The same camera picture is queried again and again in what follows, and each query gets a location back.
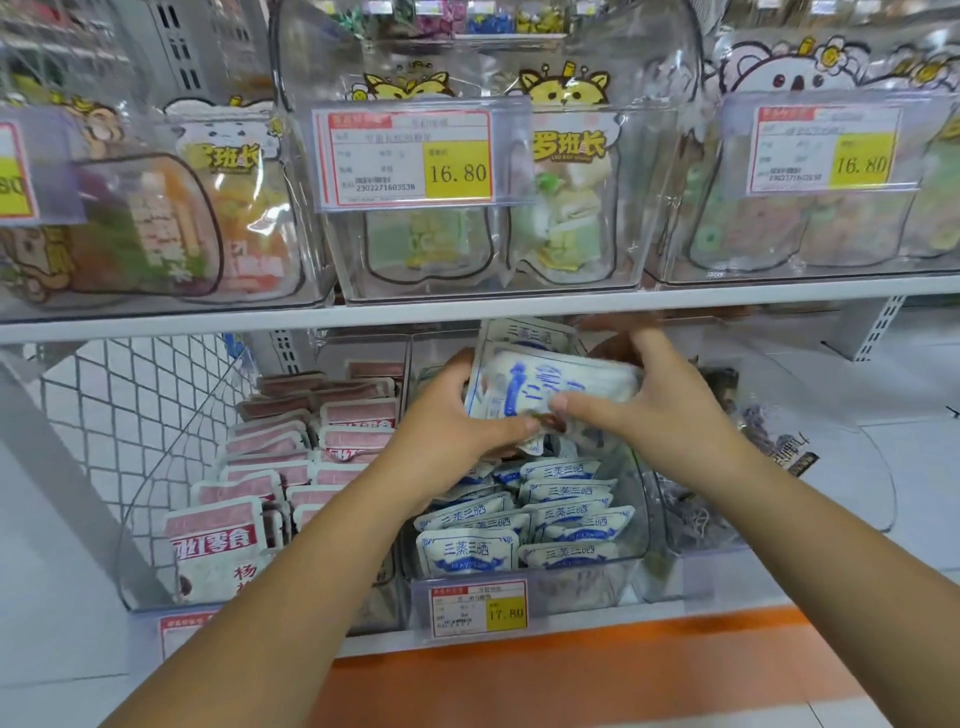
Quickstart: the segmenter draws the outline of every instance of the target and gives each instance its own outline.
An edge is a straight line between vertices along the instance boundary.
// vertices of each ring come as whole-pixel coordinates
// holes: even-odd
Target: price tag holder
[[[432,587],[429,599],[434,639],[525,630],[529,626],[525,579]]]
[[[0,219],[5,225],[38,221],[30,162],[19,126],[0,121]]]
[[[503,101],[313,109],[317,211],[527,202],[533,194],[529,102]]]
[[[901,115],[866,104],[757,108],[747,194],[883,189]]]

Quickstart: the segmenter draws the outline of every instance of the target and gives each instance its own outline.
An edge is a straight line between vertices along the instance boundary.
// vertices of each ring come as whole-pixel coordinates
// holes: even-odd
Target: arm
[[[469,354],[454,357],[376,460],[103,728],[301,725],[403,522],[486,452],[540,427],[470,419],[469,372]]]
[[[618,434],[716,505],[891,723],[960,725],[960,587],[754,448],[661,330],[592,323],[629,329],[599,353],[639,354],[643,386],[626,404],[564,393],[557,414]]]

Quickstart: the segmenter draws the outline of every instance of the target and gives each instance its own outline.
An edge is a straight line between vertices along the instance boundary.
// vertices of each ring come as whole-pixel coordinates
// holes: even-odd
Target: person's left hand
[[[407,410],[394,436],[370,465],[409,489],[423,504],[449,490],[486,454],[522,443],[540,431],[533,417],[477,420],[464,408],[473,352],[463,350],[429,382]]]

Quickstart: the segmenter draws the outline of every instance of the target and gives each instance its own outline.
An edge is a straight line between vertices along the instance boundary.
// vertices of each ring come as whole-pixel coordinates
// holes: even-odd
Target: person's right hand
[[[581,328],[617,331],[590,356],[639,364],[643,384],[625,403],[562,392],[550,401],[557,415],[618,435],[651,468],[702,493],[736,480],[737,473],[759,454],[737,432],[696,367],[673,348],[653,317],[595,316],[584,320]]]

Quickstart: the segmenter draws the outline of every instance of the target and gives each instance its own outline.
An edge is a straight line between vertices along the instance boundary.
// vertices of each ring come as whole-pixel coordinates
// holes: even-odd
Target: yellow price box
[[[524,596],[503,596],[487,600],[488,632],[526,628],[527,600]]]
[[[845,133],[837,137],[830,189],[877,187],[890,180],[897,134]]]
[[[428,200],[493,199],[490,141],[435,141],[423,144]]]
[[[0,123],[0,218],[33,218],[33,195],[17,128]]]

